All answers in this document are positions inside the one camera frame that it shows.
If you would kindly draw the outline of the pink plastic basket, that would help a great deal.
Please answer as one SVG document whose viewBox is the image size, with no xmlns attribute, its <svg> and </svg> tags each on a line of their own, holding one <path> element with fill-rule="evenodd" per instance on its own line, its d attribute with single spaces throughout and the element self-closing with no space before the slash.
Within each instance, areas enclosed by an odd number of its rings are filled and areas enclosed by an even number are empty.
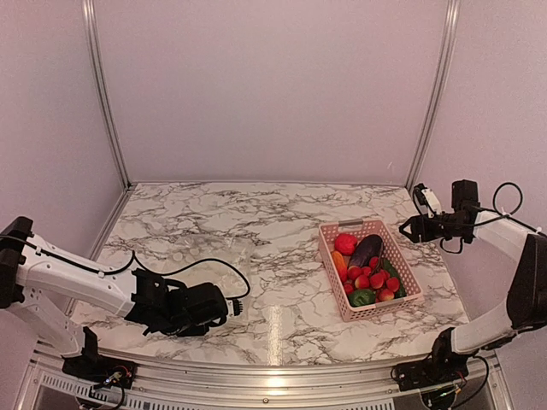
<svg viewBox="0 0 547 410">
<path fill-rule="evenodd" d="M 423 301 L 421 287 L 381 220 L 323 224 L 319 251 L 345 322 Z"/>
</svg>

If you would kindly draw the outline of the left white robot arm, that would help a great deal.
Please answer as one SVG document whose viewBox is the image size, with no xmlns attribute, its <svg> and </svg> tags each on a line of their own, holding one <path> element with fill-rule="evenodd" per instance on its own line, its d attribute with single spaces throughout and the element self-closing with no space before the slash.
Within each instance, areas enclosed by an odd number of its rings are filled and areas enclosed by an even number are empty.
<svg viewBox="0 0 547 410">
<path fill-rule="evenodd" d="M 210 282 L 187 286 L 136 261 L 105 266 L 48 243 L 32 221 L 16 218 L 1 232 L 1 307 L 18 315 L 90 380 L 108 372 L 92 331 L 75 324 L 45 296 L 55 292 L 101 308 L 144 334 L 202 336 L 224 325 L 233 304 Z"/>
</svg>

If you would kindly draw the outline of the clear zip top bag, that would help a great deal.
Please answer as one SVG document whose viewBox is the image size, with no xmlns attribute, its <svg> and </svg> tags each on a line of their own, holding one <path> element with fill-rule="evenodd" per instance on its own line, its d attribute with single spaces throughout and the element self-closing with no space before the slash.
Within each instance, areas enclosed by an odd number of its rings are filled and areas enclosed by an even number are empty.
<svg viewBox="0 0 547 410">
<path fill-rule="evenodd" d="M 190 234 L 169 248 L 165 261 L 156 268 L 191 287 L 210 282 L 226 299 L 239 299 L 244 312 L 227 324 L 246 325 L 250 310 L 250 257 L 254 244 L 246 238 Z"/>
</svg>

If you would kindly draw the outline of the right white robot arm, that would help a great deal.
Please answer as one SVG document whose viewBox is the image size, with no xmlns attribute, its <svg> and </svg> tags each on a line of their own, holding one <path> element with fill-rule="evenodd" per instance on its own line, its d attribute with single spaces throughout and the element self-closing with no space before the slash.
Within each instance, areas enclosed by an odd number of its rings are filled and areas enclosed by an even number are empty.
<svg viewBox="0 0 547 410">
<path fill-rule="evenodd" d="M 459 246 L 476 244 L 457 275 L 460 290 L 469 291 L 474 317 L 442 331 L 423 359 L 394 367 L 394 378 L 406 388 L 440 383 L 467 369 L 481 350 L 497 349 L 521 333 L 546 326 L 546 235 L 497 205 L 483 206 L 476 182 L 457 180 L 451 186 L 451 210 L 446 212 L 433 191 L 423 184 L 412 190 L 418 214 L 399 231 L 413 243 L 456 239 Z"/>
</svg>

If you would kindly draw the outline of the red crinkled fruit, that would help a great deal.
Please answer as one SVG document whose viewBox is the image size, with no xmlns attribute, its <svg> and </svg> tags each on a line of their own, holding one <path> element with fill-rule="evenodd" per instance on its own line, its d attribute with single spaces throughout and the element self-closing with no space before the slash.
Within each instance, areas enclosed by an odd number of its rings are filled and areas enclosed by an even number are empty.
<svg viewBox="0 0 547 410">
<path fill-rule="evenodd" d="M 357 247 L 358 239 L 349 233 L 340 233 L 334 240 L 334 249 L 341 255 L 351 256 Z"/>
</svg>

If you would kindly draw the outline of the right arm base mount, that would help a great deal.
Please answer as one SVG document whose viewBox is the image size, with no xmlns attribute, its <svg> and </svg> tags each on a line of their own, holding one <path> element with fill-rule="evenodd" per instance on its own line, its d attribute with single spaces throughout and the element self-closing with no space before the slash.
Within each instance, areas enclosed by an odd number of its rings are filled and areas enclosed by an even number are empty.
<svg viewBox="0 0 547 410">
<path fill-rule="evenodd" d="M 399 363 L 391 369 L 391 379 L 401 391 L 448 383 L 468 375 L 467 362 L 471 355 L 452 351 L 453 330 L 442 331 L 425 358 Z"/>
</svg>

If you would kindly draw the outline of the purple eggplant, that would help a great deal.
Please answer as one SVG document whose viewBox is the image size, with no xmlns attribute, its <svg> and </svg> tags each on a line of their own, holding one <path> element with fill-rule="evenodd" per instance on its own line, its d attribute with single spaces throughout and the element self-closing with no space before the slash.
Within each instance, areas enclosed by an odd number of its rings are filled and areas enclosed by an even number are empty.
<svg viewBox="0 0 547 410">
<path fill-rule="evenodd" d="M 384 241 L 381 236 L 371 234 L 364 237 L 356 246 L 351 255 L 348 267 L 367 266 L 373 257 L 380 257 L 384 250 Z"/>
</svg>

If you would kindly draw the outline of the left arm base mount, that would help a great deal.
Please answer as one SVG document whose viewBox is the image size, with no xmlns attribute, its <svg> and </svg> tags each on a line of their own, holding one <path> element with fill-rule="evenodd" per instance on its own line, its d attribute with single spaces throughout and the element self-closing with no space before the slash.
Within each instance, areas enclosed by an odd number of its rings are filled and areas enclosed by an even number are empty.
<svg viewBox="0 0 547 410">
<path fill-rule="evenodd" d="M 97 335 L 83 328 L 84 344 L 74 357 L 63 356 L 62 371 L 70 376 L 94 383 L 95 389 L 117 385 L 125 390 L 132 387 L 137 364 L 130 360 L 104 356 L 98 352 Z"/>
</svg>

